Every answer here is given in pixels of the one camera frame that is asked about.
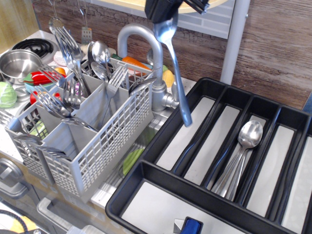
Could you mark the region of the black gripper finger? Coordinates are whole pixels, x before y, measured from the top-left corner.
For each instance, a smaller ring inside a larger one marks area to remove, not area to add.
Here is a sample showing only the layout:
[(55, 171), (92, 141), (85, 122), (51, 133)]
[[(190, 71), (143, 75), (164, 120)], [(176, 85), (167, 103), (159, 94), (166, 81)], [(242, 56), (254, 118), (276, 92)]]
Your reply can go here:
[(182, 0), (146, 0), (144, 11), (152, 23), (161, 23), (170, 20), (182, 3)]
[(184, 2), (199, 14), (205, 14), (210, 7), (208, 0), (184, 0)]

